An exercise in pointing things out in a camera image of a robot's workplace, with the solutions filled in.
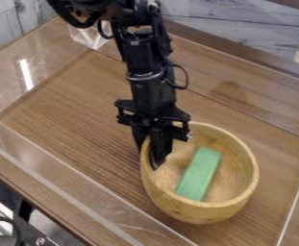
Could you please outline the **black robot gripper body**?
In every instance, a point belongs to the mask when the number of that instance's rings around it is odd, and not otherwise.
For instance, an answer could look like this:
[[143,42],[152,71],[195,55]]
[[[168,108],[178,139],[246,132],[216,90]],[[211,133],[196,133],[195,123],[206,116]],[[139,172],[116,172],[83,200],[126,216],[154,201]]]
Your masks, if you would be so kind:
[[172,139],[188,141],[190,114],[176,106],[176,90],[186,89],[175,83],[175,76],[140,77],[128,75],[132,98],[118,99],[116,121],[126,126],[166,129]]

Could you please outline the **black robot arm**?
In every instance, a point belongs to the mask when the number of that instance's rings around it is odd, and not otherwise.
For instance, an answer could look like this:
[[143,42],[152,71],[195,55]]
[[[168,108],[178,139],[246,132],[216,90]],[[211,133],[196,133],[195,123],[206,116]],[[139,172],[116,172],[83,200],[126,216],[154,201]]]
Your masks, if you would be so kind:
[[175,140],[190,139],[190,115],[176,106],[176,91],[188,84],[175,82],[178,65],[170,61],[171,38],[158,0],[47,0],[60,18],[87,29],[111,25],[98,32],[116,42],[127,66],[132,98],[118,100],[116,121],[132,130],[138,146],[150,142],[150,165],[158,168],[172,152]]

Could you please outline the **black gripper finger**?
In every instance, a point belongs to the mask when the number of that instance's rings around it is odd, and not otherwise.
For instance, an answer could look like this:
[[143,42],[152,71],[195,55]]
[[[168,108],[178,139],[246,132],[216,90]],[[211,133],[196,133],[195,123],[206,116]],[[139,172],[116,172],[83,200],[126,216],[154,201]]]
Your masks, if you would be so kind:
[[142,151],[142,146],[148,136],[148,129],[143,126],[132,126],[131,130],[132,130],[132,136],[138,147],[138,151]]
[[152,128],[150,130],[150,165],[156,169],[166,161],[166,157],[172,151],[172,137],[166,129]]

